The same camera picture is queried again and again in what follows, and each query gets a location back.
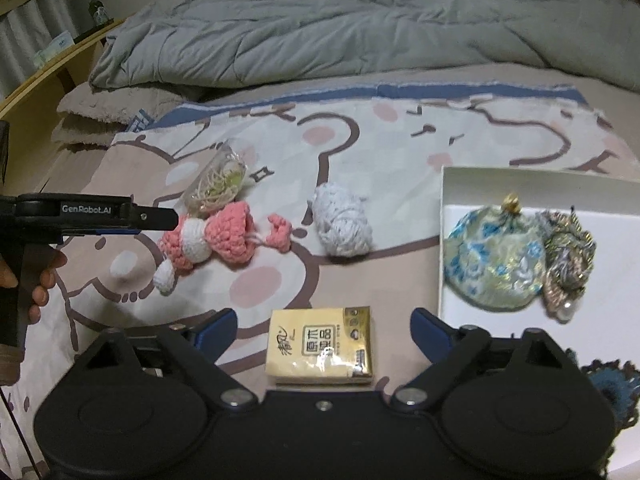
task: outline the floral pouch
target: floral pouch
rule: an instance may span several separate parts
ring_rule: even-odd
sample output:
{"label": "floral pouch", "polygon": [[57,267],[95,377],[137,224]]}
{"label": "floral pouch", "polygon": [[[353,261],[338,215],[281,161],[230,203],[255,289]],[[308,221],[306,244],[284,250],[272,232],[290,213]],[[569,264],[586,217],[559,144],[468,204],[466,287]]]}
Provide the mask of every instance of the floral pouch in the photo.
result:
{"label": "floral pouch", "polygon": [[501,207],[465,215],[444,241],[444,277],[462,297],[487,310],[516,310],[542,290],[543,232],[509,195]]}

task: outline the white box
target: white box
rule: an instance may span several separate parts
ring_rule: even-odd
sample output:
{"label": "white box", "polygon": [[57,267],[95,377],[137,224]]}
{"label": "white box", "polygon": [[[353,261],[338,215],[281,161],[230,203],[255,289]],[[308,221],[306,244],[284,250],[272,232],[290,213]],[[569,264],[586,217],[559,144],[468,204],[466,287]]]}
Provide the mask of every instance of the white box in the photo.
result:
{"label": "white box", "polygon": [[[520,336],[528,327],[544,329],[563,348],[572,348],[581,365],[594,359],[620,359],[640,367],[640,182],[569,171],[509,168],[443,168],[440,239],[467,212],[500,206],[517,193],[523,212],[568,212],[573,205],[582,226],[597,243],[594,269],[573,320],[565,325],[547,317],[541,298],[518,312],[487,312],[465,303],[442,273],[438,315],[453,327],[474,324],[493,336]],[[640,423],[615,441],[612,480],[640,479]]]}

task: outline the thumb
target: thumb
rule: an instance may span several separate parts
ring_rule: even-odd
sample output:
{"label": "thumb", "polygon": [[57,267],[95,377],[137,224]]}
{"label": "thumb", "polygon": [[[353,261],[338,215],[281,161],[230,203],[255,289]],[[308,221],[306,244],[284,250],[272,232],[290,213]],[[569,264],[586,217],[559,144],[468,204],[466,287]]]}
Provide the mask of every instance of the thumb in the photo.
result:
{"label": "thumb", "polygon": [[0,286],[2,288],[14,288],[17,285],[18,280],[6,264],[6,261],[0,260]]}

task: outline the yellow tissue package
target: yellow tissue package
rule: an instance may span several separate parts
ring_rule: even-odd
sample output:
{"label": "yellow tissue package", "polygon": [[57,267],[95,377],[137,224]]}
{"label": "yellow tissue package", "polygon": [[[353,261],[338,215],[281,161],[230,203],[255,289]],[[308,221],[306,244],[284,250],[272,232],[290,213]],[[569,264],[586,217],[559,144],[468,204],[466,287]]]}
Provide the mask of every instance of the yellow tissue package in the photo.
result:
{"label": "yellow tissue package", "polygon": [[267,375],[277,383],[369,383],[370,336],[368,306],[275,310]]}

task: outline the white yarn ball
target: white yarn ball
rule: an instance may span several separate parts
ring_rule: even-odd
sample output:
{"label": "white yarn ball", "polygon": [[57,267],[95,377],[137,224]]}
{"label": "white yarn ball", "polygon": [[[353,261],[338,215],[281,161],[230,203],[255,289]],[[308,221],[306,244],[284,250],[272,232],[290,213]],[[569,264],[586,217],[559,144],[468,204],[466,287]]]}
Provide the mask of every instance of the white yarn ball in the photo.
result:
{"label": "white yarn ball", "polygon": [[207,223],[200,218],[187,218],[180,231],[182,254],[192,263],[200,264],[209,259],[212,250],[204,239]]}
{"label": "white yarn ball", "polygon": [[162,262],[154,273],[154,286],[161,294],[170,294],[174,290],[175,269],[171,260]]}
{"label": "white yarn ball", "polygon": [[373,247],[373,231],[362,199],[335,182],[316,187],[311,211],[324,249],[331,256],[352,257]]}

